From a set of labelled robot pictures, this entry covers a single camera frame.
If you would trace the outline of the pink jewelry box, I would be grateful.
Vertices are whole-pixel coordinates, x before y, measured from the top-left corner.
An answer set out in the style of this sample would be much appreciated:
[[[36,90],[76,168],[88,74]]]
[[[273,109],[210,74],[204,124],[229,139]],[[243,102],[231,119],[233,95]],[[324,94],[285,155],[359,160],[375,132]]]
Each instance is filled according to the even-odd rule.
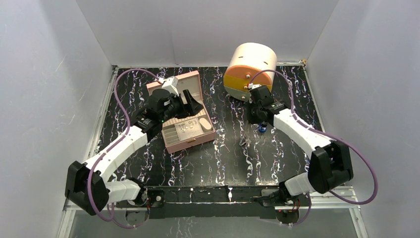
[[[194,99],[204,106],[204,100],[202,96],[201,81],[198,71],[192,71],[180,75],[176,75],[178,78],[177,90],[183,100],[186,100],[183,95],[183,90],[188,89]],[[147,84],[147,90],[149,96],[155,89],[160,88],[162,83],[153,82]],[[206,143],[215,139],[215,129],[208,133],[203,133],[202,128],[199,124],[200,118],[207,118],[210,123],[210,116],[204,106],[195,116],[188,116],[184,119],[170,119],[164,123],[158,123],[150,119],[142,118],[142,121],[147,123],[149,126],[148,134],[155,135],[156,130],[160,129],[164,143],[168,153],[175,153],[177,151],[196,146],[202,143]]]

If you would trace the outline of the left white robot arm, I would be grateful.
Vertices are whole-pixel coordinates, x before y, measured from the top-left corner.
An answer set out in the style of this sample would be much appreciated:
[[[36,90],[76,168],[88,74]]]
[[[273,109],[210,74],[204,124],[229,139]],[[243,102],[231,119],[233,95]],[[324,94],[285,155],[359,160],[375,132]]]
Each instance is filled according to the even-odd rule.
[[[155,138],[165,122],[196,116],[204,109],[188,89],[177,91],[175,76],[161,82],[163,85],[151,93],[121,135],[95,156],[68,167],[64,195],[88,214],[97,215],[108,205],[121,201],[135,206],[147,204],[147,187],[142,182],[135,178],[110,182],[110,176]]]

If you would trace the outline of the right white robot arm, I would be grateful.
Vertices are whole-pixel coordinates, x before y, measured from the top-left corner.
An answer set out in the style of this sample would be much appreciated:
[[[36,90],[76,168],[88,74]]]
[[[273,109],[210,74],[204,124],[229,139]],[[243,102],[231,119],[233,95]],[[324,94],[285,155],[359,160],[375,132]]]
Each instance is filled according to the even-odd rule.
[[[268,125],[281,130],[309,157],[307,172],[279,183],[278,191],[263,195],[261,201],[292,205],[299,195],[324,194],[353,179],[350,150],[342,142],[312,131],[305,122],[298,122],[290,107],[276,101],[265,85],[249,84],[248,121],[263,131]]]

